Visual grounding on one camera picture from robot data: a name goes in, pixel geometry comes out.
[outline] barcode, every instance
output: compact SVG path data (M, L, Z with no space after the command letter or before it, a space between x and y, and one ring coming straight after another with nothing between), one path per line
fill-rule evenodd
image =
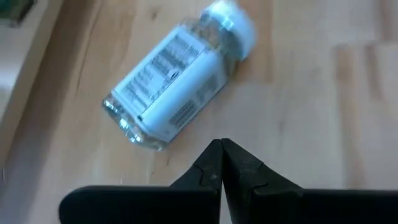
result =
M197 105L193 100L185 103L181 109L172 117L170 124L175 128L180 129L198 110Z
M212 95L215 93L218 87L217 76L214 74L212 75L205 84L197 91L197 97L200 103L204 103L206 100L206 95L211 93Z

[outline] plastic bottle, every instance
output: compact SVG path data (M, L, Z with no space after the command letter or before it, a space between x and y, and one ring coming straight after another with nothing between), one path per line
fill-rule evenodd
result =
M131 142L161 151L222 89L256 42L234 1L185 19L103 101Z

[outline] white label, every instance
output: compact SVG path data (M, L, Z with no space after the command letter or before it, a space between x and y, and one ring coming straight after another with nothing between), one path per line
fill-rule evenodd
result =
M166 39L167 43L160 44L160 50L138 72L128 76L128 82L119 90L139 113L145 112L205 49L180 29Z
M197 97L200 103L206 103L219 88L217 74L212 75L205 84L197 91Z

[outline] bottle base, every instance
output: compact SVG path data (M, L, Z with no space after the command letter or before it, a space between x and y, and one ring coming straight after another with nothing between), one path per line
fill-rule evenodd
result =
M103 108L118 124L133 144L148 147L156 151L163 151L167 142L154 138L145 133L136 123L135 119L123 108L120 102L109 94L103 100Z

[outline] wood grain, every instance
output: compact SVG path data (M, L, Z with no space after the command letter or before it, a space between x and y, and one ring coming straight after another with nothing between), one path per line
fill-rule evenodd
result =
M339 49L347 187L396 189L398 45Z
M386 72L396 69L395 53L366 47L386 39L378 0L241 1L258 30L250 59L167 151L131 145L101 109L102 98L178 21L210 2L65 2L14 141L0 221L57 223L62 197L84 185L170 184L214 138L233 139L302 187L398 187L388 181L392 172L378 175L372 151L359 147L368 135L356 131L381 116L360 111L372 100L372 76L364 80L362 72L377 74L375 93L386 111L396 109L394 73ZM375 144L388 141L393 153L390 119L377 121L389 135Z

